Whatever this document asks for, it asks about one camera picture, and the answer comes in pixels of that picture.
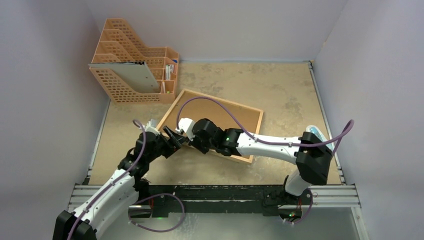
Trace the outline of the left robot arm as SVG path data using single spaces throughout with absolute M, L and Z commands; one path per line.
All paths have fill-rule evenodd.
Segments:
M 144 128 L 106 183 L 72 212 L 64 210 L 55 221 L 54 240 L 98 240 L 106 229 L 132 204 L 142 205 L 149 199 L 149 184 L 142 177 L 150 163 L 173 155 L 187 141 L 179 133 L 163 128 Z

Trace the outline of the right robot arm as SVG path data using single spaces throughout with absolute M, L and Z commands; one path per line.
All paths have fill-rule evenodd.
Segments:
M 240 128 L 223 130 L 207 118 L 182 118 L 178 131 L 185 133 L 188 144 L 203 154 L 213 150 L 226 157 L 261 156 L 295 165 L 297 169 L 280 191 L 288 204 L 298 200 L 309 186 L 325 186 L 328 182 L 333 152 L 313 132 L 305 131 L 299 137 L 260 135 Z

